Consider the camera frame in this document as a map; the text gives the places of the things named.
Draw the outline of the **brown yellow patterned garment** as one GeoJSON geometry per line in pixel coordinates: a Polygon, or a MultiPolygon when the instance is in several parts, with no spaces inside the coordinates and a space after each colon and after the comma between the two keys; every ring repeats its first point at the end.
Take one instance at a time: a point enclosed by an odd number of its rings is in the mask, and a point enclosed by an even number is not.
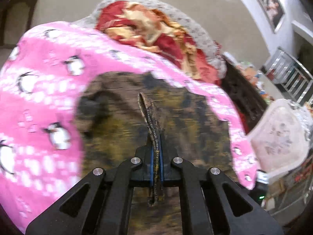
{"type": "Polygon", "coordinates": [[[160,136],[195,167],[232,174],[229,126],[204,96],[152,74],[105,73],[80,97],[75,125],[83,138],[83,170],[117,168],[152,139],[149,186],[134,185],[126,234],[183,234],[179,189],[163,187],[160,136]]]}

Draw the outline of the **pink penguin blanket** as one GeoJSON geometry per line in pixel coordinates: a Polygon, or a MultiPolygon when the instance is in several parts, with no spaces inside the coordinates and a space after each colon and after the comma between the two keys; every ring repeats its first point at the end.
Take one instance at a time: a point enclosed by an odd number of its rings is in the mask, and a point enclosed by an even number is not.
{"type": "Polygon", "coordinates": [[[1,69],[1,205],[20,232],[89,172],[75,114],[88,85],[105,73],[150,73],[204,96],[229,126],[233,173],[224,172],[255,187],[259,165],[222,88],[97,30],[47,23],[26,32],[1,69]]]}

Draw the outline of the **metal window grille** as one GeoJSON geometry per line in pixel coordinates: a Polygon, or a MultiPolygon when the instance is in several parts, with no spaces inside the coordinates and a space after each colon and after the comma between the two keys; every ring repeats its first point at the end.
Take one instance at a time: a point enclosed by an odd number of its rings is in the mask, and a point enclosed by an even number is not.
{"type": "Polygon", "coordinates": [[[312,106],[312,74],[284,49],[278,47],[261,71],[284,97],[312,106]]]}

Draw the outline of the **grey patterned bed sheet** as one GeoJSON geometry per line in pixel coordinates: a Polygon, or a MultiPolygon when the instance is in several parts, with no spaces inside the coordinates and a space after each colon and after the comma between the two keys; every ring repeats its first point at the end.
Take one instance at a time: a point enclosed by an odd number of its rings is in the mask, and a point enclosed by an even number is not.
{"type": "Polygon", "coordinates": [[[82,28],[93,29],[99,19],[101,10],[116,1],[140,3],[149,9],[159,9],[165,13],[169,18],[182,25],[188,31],[196,42],[197,47],[204,52],[206,61],[217,69],[218,78],[223,79],[226,76],[227,66],[225,60],[219,54],[220,47],[218,43],[209,36],[207,31],[199,23],[168,3],[159,0],[102,0],[90,15],[74,21],[72,24],[82,28]]]}

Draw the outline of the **red yellow floral quilt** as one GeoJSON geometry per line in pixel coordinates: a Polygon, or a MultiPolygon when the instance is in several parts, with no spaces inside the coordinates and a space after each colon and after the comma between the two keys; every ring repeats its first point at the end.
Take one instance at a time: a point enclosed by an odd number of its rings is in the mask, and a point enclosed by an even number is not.
{"type": "Polygon", "coordinates": [[[219,81],[217,69],[188,30],[158,9],[119,0],[102,9],[95,28],[124,45],[162,56],[196,81],[219,81]]]}

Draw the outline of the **framed wall photo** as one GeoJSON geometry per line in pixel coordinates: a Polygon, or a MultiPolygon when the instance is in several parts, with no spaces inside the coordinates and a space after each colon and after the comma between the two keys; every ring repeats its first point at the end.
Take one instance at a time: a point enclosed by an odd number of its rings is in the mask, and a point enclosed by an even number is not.
{"type": "Polygon", "coordinates": [[[280,0],[257,0],[262,7],[273,33],[277,33],[285,18],[280,0]]]}

